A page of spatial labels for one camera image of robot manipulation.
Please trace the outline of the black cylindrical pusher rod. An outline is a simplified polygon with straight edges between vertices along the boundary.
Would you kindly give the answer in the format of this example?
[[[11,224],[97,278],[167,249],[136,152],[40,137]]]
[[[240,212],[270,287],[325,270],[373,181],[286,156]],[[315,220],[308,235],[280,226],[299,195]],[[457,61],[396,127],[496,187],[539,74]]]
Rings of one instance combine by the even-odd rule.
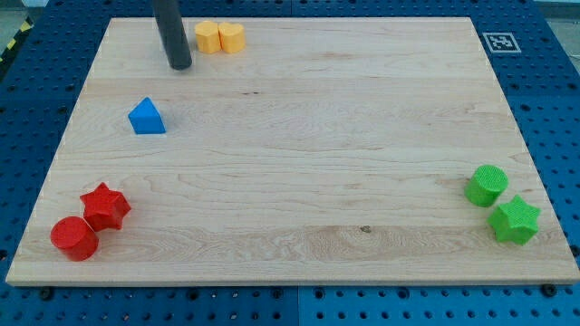
[[[151,7],[169,66],[177,71],[189,68],[192,59],[179,10],[179,1],[152,0]]]

